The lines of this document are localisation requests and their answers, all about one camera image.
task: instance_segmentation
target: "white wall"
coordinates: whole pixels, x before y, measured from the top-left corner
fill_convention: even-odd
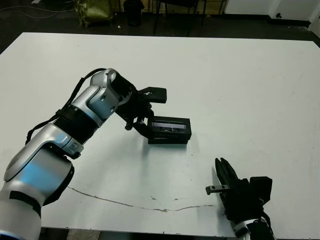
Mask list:
[[[319,0],[280,0],[269,15],[275,19],[277,13],[281,13],[282,19],[309,21]]]
[[[320,0],[229,0],[225,13],[269,15],[273,19],[281,13],[282,19],[313,22],[320,13]]]
[[[268,15],[273,0],[229,0],[226,14]]]

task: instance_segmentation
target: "white table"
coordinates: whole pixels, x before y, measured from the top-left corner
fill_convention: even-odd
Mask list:
[[[0,174],[80,77],[110,67],[138,89],[167,88],[153,110],[190,118],[191,140],[148,145],[113,115],[73,161],[69,188],[42,209],[44,227],[233,236],[219,196],[205,192],[225,157],[240,178],[273,179],[265,211],[277,238],[320,238],[313,42],[23,33],[0,55]]]

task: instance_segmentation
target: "black box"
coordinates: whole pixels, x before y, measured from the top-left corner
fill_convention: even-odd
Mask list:
[[[154,116],[148,119],[148,128],[153,132],[149,144],[187,144],[191,137],[189,118]]]

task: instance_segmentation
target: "cable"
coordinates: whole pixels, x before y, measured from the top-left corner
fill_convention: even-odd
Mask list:
[[[70,98],[68,99],[68,101],[66,101],[66,103],[63,105],[63,107],[61,109],[59,109],[58,111],[56,111],[55,115],[53,115],[49,120],[47,121],[43,121],[41,123],[39,123],[38,125],[36,125],[34,128],[32,128],[30,131],[28,131],[27,135],[26,135],[26,141],[25,141],[25,145],[27,145],[28,142],[30,142],[32,134],[34,133],[35,130],[44,127],[46,124],[56,120],[59,117],[59,114],[65,110],[67,107],[70,106],[70,104],[72,103],[72,101],[75,99],[75,97],[77,96],[81,86],[84,84],[85,80],[90,78],[92,75],[106,70],[105,68],[97,68],[95,70],[92,70],[91,72],[89,72],[85,77],[82,77],[80,79],[80,81],[78,82],[78,84],[75,86],[74,90],[72,91],[72,94],[70,96]]]
[[[65,10],[65,8],[71,6],[72,4],[69,4],[67,6],[65,6],[64,8],[62,8],[60,11],[51,11],[51,10],[46,10],[46,9],[42,9],[42,8],[37,8],[37,7],[33,7],[33,6],[11,6],[11,7],[5,7],[0,9],[0,14],[4,14],[4,13],[19,13],[19,14],[24,14],[26,16],[28,16],[29,18],[32,19],[47,19],[47,18],[51,18],[54,15],[57,15],[59,13],[65,13],[65,12],[71,12],[74,9],[69,9],[69,10]],[[16,11],[16,10],[9,10],[9,11],[1,11],[1,10],[5,10],[5,9],[11,9],[11,8],[20,8],[20,7],[26,7],[26,8],[32,8],[32,9],[38,9],[38,10],[43,10],[43,11],[47,11],[47,12],[53,12],[54,14],[51,14],[49,16],[31,16],[28,13],[24,12],[24,11]]]
[[[57,15],[58,13],[61,13],[61,12],[56,12],[50,16],[31,16],[23,11],[0,11],[0,14],[4,14],[4,13],[19,13],[19,14],[24,14],[26,16],[28,16],[29,18],[32,18],[32,19],[47,19],[47,18],[51,18],[53,17],[54,15]]]
[[[51,13],[61,13],[61,12],[68,12],[69,10],[66,10],[66,11],[53,11],[53,10],[48,10],[48,9],[44,9],[44,8],[38,8],[38,7],[33,7],[33,6],[8,6],[8,7],[5,7],[5,8],[1,8],[0,11],[2,10],[6,10],[6,9],[14,9],[14,8],[30,8],[30,9],[37,9],[37,10],[42,10],[42,11],[47,11],[47,12],[51,12]]]

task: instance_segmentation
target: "green bag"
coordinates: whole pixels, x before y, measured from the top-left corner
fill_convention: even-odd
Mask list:
[[[110,22],[113,11],[110,0],[74,0],[74,9],[81,26]]]

